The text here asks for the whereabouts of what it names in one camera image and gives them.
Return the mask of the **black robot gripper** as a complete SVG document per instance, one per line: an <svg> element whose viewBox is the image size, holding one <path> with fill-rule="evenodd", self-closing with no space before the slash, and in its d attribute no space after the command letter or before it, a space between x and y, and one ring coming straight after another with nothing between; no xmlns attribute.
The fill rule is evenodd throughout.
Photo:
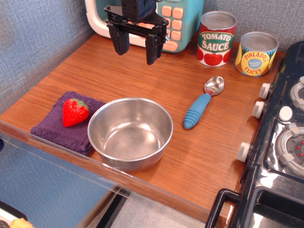
<svg viewBox="0 0 304 228"><path fill-rule="evenodd" d="M163 44L168 41L168 20L156 12L155 0L123 0L120 6L107 5L107 26L118 55L130 48L129 34L146 38L147 64L152 65L162 55Z"/></svg>

